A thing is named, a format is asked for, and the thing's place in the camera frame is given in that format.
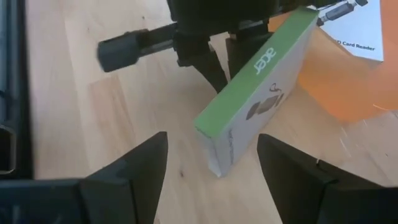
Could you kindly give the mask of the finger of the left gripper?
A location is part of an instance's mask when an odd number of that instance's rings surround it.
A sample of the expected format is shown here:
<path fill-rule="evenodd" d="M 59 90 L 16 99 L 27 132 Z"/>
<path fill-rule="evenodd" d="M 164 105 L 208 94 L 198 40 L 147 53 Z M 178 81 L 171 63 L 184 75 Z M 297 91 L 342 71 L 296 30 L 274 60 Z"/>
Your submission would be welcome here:
<path fill-rule="evenodd" d="M 188 45 L 177 49 L 178 65 L 197 69 L 208 83 L 219 93 L 227 84 L 225 72 L 214 48 L 208 43 Z"/>
<path fill-rule="evenodd" d="M 229 34 L 225 42 L 231 79 L 238 74 L 272 34 L 272 32 L 263 34 Z"/>

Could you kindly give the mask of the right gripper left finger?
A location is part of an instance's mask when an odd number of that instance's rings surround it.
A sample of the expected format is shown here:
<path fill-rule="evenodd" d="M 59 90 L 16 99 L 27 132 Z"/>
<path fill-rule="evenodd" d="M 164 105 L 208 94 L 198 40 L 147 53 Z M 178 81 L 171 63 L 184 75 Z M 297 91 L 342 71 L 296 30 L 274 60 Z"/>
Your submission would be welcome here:
<path fill-rule="evenodd" d="M 153 223 L 168 157 L 159 131 L 81 178 L 1 181 L 1 223 Z"/>

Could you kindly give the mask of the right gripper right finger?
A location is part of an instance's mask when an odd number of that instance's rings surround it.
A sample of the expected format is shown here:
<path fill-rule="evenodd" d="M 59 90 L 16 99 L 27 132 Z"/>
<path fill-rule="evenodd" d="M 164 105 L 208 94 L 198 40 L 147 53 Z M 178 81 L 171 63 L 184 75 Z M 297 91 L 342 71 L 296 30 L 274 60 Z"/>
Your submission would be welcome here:
<path fill-rule="evenodd" d="M 397 223 L 397 187 L 319 160 L 271 135 L 257 154 L 283 223 Z"/>

